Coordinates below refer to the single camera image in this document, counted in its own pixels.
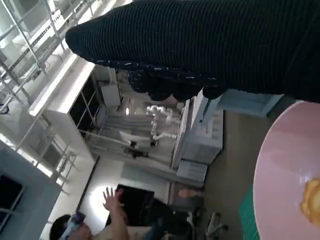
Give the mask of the person's hand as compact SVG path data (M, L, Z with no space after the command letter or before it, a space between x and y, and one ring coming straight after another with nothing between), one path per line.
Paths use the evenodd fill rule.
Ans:
M122 196L123 190L117 190L113 187L106 187L103 192L104 203L103 206L106 210L112 212L120 207L123 207L124 204L120 202L120 198Z

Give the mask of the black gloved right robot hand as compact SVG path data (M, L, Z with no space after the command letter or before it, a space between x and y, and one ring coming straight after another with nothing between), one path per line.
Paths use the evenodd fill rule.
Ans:
M70 28L69 49L153 101L234 89L320 101L317 0L137 0Z

